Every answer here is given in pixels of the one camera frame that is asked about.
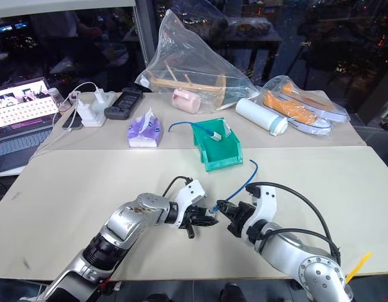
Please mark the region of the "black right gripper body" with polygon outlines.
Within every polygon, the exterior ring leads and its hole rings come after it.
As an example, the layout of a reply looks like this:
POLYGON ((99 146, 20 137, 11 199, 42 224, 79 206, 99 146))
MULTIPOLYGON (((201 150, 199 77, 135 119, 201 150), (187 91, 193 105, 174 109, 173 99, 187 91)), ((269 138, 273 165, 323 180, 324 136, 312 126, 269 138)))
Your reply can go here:
POLYGON ((234 220, 230 220, 230 224, 227 229, 237 238, 241 238, 241 232, 243 230, 244 224, 247 222, 249 217, 251 217, 255 211, 255 207, 252 204, 248 203, 238 203, 240 207, 236 211, 236 217, 234 220))

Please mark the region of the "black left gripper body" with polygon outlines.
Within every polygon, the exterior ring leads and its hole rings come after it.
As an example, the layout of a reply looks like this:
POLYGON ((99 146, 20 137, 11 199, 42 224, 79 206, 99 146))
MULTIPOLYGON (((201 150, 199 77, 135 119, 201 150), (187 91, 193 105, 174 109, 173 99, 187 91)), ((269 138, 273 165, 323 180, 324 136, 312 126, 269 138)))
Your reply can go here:
POLYGON ((195 237, 193 226, 198 226, 198 218, 203 216, 198 216, 198 206, 189 206, 183 216, 182 223, 179 226, 179 229, 185 229, 187 231, 187 236, 189 239, 195 237))

